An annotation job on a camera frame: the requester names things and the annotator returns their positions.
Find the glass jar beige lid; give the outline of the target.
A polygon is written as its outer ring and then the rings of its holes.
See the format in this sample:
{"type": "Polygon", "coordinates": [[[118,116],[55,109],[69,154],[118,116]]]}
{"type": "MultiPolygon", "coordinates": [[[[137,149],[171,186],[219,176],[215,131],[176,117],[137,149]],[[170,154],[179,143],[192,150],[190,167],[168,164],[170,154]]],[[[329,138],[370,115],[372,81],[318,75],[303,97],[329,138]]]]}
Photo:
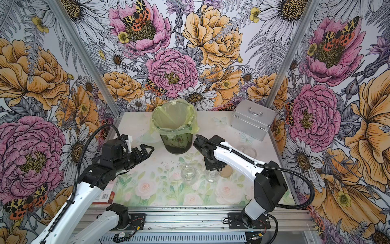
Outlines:
{"type": "Polygon", "coordinates": [[[206,170],[205,171],[205,179],[210,183],[215,183],[218,181],[220,176],[220,172],[217,170],[206,170]]]}
{"type": "Polygon", "coordinates": [[[245,146],[242,148],[242,152],[251,158],[257,157],[257,151],[252,147],[245,146]]]}

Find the glass jar orange lid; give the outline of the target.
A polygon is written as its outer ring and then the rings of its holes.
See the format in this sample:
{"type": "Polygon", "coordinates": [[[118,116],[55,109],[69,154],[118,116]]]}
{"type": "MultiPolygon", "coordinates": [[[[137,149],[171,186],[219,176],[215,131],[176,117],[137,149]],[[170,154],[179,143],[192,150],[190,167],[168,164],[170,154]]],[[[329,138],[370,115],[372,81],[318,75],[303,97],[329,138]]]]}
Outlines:
{"type": "Polygon", "coordinates": [[[187,186],[191,186],[198,180],[198,172],[194,167],[187,165],[183,167],[181,177],[187,186]]]}

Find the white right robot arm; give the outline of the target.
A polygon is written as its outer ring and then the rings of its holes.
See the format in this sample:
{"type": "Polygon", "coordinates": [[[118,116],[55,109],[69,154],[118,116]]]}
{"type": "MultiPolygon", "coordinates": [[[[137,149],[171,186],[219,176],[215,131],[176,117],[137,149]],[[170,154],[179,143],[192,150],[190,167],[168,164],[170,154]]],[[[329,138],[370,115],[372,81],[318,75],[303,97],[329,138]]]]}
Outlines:
{"type": "Polygon", "coordinates": [[[209,171],[221,171],[227,165],[253,182],[253,200],[241,212],[240,224],[252,229],[261,215],[273,211],[287,191],[282,169],[273,161],[264,163],[251,158],[215,135],[207,139],[197,135],[194,147],[204,156],[209,171]]]}

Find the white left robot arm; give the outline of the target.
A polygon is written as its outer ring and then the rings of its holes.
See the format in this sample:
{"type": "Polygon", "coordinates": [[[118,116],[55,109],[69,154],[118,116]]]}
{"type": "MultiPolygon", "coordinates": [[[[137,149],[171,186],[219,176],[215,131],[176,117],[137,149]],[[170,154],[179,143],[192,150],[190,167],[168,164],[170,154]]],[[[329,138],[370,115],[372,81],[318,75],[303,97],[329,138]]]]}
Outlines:
{"type": "Polygon", "coordinates": [[[128,207],[113,203],[85,229],[72,235],[90,205],[121,171],[129,171],[146,161],[154,147],[141,144],[130,148],[129,142],[109,140],[102,147],[96,163],[91,164],[74,184],[74,190],[53,220],[32,242],[34,244],[94,244],[110,230],[130,226],[128,207]]]}

